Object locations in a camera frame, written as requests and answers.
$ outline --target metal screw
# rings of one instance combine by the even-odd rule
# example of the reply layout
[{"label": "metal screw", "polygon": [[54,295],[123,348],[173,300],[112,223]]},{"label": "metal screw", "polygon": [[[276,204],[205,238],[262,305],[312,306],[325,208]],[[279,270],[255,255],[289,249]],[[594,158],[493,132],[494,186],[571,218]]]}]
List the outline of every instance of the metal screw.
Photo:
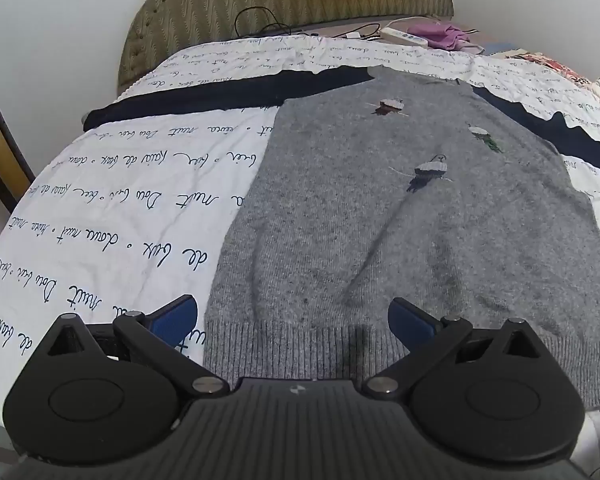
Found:
[{"label": "metal screw", "polygon": [[368,380],[366,386],[379,394],[390,394],[398,389],[398,381],[391,377],[372,377]]},{"label": "metal screw", "polygon": [[191,386],[200,394],[214,394],[222,390],[224,383],[217,377],[205,376],[198,377]]}]

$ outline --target white power strip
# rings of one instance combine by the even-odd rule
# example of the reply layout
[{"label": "white power strip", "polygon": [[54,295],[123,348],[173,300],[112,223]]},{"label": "white power strip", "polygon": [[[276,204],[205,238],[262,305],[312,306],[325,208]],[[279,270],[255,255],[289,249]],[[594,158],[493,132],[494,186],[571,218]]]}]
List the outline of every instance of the white power strip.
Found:
[{"label": "white power strip", "polygon": [[414,36],[408,32],[396,30],[395,28],[385,27],[380,29],[380,37],[383,40],[391,41],[391,43],[397,43],[402,45],[412,46],[427,46],[429,42],[419,36]]}]

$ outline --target green bird embroidery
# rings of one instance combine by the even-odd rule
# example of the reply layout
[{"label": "green bird embroidery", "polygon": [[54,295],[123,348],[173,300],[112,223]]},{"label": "green bird embroidery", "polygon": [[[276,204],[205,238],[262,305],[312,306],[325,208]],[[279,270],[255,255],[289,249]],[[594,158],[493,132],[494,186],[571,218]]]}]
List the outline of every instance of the green bird embroidery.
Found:
[{"label": "green bird embroidery", "polygon": [[469,127],[469,131],[474,135],[476,139],[480,139],[484,142],[492,152],[502,153],[502,150],[496,144],[496,141],[491,138],[491,134],[483,130],[482,128],[476,128],[474,126]]}]

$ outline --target ribbed hem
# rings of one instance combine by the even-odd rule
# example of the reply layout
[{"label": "ribbed hem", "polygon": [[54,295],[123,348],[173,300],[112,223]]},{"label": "ribbed hem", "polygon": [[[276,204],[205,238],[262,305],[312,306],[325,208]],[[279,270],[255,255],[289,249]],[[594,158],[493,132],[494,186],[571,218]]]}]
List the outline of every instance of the ribbed hem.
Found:
[{"label": "ribbed hem", "polygon": [[[360,384],[406,355],[389,330],[304,328],[206,320],[205,367],[233,386],[240,377],[352,379]],[[582,398],[600,408],[600,342],[541,337]]]}]

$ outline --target bed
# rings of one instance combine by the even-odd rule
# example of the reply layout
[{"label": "bed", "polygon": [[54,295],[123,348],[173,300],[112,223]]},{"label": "bed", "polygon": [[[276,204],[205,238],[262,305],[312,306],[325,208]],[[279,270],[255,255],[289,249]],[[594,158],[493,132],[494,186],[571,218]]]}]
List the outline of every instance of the bed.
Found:
[{"label": "bed", "polygon": [[[205,323],[206,301],[224,236],[248,199],[278,108],[121,119],[116,104],[283,70],[384,66],[467,82],[542,120],[560,112],[566,126],[600,144],[600,103],[544,67],[301,34],[236,40],[234,18],[249,6],[268,7],[294,28],[364,16],[453,14],[451,0],[147,0],[123,48],[120,97],[87,117],[85,133],[41,172],[0,236],[0,424],[10,386],[63,312],[110,322],[126,310],[152,312],[192,294],[198,324],[180,351],[198,362],[220,358],[217,348],[205,352],[213,330]],[[252,12],[236,25],[248,36],[269,22]],[[600,229],[600,168],[573,155],[563,159]],[[590,407],[573,459],[600,478],[600,392]]]}]

